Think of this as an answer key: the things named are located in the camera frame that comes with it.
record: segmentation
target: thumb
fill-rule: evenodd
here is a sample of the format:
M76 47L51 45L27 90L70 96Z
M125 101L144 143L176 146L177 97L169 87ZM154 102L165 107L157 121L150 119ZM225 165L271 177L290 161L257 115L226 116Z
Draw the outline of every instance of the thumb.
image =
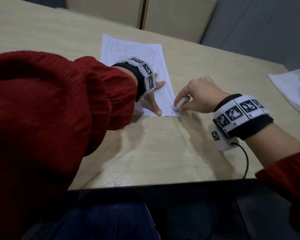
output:
M182 105L178 110L180 112L184 112L184 111L187 111L187 110L196 111L196 108L197 108L196 102L191 100L190 102Z

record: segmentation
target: black wristband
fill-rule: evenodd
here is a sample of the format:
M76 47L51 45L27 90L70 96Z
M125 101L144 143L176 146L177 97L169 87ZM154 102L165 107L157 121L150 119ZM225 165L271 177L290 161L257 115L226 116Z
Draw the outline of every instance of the black wristband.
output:
M272 123L273 118L271 118L268 114L263 114L234 128L233 130L228 132L228 135L230 137L238 137L244 141L248 137L255 135L267 125Z
M242 95L240 93L232 94L228 97L226 97L224 100L222 100L214 109L214 112L216 112L218 109L221 108L221 106L225 105L226 103L230 102L233 99L236 99L238 97L241 97Z
M117 63L112 65L112 67L126 68L136 76L136 79L138 80L138 86L137 86L138 92L136 95L136 102L139 101L140 97L146 92L146 88L145 88L145 78L139 71L138 67L131 65L128 62Z

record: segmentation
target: hand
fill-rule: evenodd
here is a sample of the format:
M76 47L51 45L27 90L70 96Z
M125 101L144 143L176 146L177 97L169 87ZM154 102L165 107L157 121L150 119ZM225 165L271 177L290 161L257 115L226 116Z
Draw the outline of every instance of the hand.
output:
M211 113L216 106L230 94L221 90L209 76L193 79L181 89L174 100L174 106L181 98L190 95L192 100L179 108L180 112L193 110L200 113Z
M154 79L156 79L158 76L158 73L156 72L154 74ZM165 81L156 81L155 85L157 87L157 89L161 88L164 84L166 84ZM161 116L162 115L162 111L159 108L159 106L157 105L156 99L155 99L155 93L154 92L149 92L144 99L146 101L148 101L148 103L150 104L150 108L151 111L154 112L156 115Z

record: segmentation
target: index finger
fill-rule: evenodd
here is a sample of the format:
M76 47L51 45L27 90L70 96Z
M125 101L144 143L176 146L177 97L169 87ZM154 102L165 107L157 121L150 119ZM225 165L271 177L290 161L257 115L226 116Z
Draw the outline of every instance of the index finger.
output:
M182 99L188 95L190 95L189 84L187 84L185 87L183 87L181 89L181 91L178 93L178 95L176 96L176 99L174 100L173 106L176 106L177 103L180 101L180 99Z

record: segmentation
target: beige chair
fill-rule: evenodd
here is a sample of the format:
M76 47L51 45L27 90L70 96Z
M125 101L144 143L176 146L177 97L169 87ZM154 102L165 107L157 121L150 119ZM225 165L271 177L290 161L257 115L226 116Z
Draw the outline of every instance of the beige chair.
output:
M143 0L66 0L67 8L82 14L139 28Z
M147 0L142 29L200 43L216 0Z

